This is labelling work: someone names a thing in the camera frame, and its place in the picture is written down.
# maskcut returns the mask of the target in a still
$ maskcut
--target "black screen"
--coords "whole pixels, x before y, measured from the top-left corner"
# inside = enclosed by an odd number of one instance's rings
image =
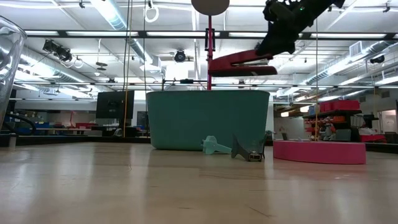
[[[125,91],[98,93],[96,118],[122,119],[124,118]],[[127,93],[126,119],[132,119],[134,107],[134,91]]]

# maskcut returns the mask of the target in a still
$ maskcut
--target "pink pole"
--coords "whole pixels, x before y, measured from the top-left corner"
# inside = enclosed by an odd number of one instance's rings
[[[213,60],[213,30],[211,25],[211,16],[209,16],[209,51],[207,54],[207,69],[210,68],[210,63]],[[211,90],[211,75],[207,74],[207,90]]]

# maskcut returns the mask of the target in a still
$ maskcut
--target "teal plastic bin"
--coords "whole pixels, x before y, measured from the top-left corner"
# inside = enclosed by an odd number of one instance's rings
[[[259,90],[154,91],[147,94],[151,143],[156,149],[201,151],[207,136],[232,147],[233,134],[258,150],[269,93]]]

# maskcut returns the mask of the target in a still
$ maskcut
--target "pink platform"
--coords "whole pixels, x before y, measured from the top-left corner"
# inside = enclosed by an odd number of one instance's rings
[[[366,146],[351,142],[274,141],[274,158],[324,164],[365,164]]]

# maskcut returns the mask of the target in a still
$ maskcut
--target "red stapler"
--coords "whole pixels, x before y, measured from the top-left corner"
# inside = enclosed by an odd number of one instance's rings
[[[256,50],[247,50],[211,61],[209,74],[213,77],[248,77],[259,75],[277,75],[277,70],[272,66],[258,66],[246,64],[262,59],[273,59],[272,55],[256,55]]]

